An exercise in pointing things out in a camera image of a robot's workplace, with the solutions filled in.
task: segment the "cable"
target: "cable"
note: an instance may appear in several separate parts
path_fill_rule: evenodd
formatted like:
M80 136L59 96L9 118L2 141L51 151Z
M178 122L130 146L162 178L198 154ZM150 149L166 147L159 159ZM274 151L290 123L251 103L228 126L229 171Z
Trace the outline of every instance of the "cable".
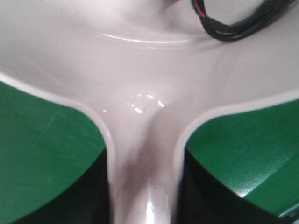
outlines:
M289 0L266 0L246 19L226 25L208 17L203 0L191 0L205 31L219 41L237 41L264 28Z

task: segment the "glossy surface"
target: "glossy surface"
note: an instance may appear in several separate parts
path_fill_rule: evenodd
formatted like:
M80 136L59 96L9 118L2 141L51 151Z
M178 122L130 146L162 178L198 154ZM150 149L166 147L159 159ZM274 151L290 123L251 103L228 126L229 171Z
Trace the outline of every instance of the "glossy surface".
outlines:
M104 147L82 113L0 83L0 223L57 197Z
M225 15L231 6L210 8ZM298 18L295 5L227 44L200 29L186 0L5 0L0 80L94 121L107 145L114 223L166 224L198 126L299 98Z
M188 150L241 197L283 216L299 204L299 100L213 119Z

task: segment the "green surface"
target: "green surface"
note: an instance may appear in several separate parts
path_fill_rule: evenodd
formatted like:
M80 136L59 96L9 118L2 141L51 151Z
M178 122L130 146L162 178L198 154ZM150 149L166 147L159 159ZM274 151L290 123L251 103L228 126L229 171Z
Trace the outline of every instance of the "green surface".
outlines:
M56 197L104 147L85 115L0 83L0 224ZM299 100L213 119L187 148L258 206L282 215L299 204Z
M0 224L62 193L104 147L82 113L0 83Z
M299 205L299 100L213 119L187 148L217 179L276 215Z

